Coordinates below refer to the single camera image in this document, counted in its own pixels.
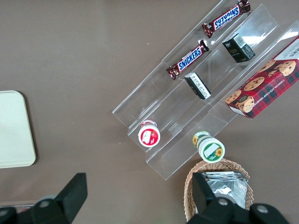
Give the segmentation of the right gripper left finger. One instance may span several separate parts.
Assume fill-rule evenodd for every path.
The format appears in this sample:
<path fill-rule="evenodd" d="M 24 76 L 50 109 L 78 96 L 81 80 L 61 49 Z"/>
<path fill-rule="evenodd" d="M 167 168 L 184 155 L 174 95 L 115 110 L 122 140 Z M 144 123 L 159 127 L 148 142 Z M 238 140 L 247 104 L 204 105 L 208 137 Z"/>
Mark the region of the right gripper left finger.
<path fill-rule="evenodd" d="M 44 199 L 17 217 L 18 224 L 71 224 L 87 199 L 86 173 L 77 173 L 54 199 Z"/>

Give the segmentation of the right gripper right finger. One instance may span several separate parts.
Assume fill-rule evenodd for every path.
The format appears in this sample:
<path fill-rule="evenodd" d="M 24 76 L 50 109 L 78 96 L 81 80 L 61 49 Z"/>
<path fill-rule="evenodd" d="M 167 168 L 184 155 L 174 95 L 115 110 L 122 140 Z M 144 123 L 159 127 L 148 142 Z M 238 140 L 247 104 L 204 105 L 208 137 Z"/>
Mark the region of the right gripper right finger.
<path fill-rule="evenodd" d="M 192 196 L 198 213 L 189 224 L 250 224 L 249 211 L 231 200 L 216 197 L 201 173 L 192 175 Z"/>

